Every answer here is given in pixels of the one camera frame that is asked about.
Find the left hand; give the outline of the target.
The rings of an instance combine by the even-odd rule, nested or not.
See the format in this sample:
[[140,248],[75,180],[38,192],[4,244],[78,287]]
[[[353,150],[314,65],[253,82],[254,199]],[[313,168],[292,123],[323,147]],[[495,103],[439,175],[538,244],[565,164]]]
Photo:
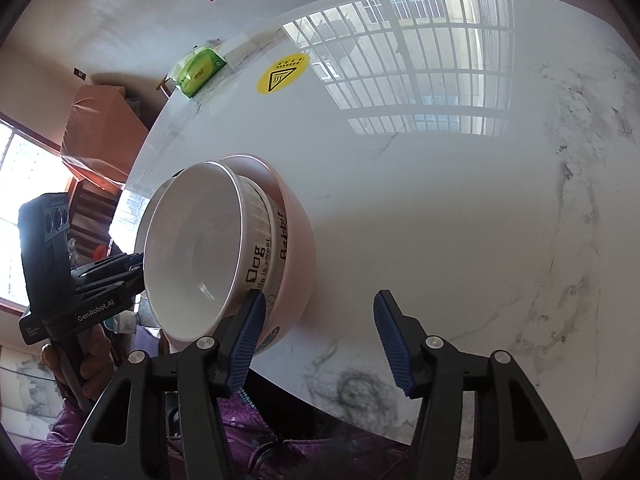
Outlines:
[[[82,361],[80,374],[85,379],[82,394],[90,400],[96,401],[115,374],[112,358],[111,341],[105,336],[101,325],[93,326],[88,331],[88,353]],[[52,372],[58,384],[58,390],[64,399],[75,399],[67,385],[62,372],[58,352],[52,344],[45,344],[40,352],[44,365]]]

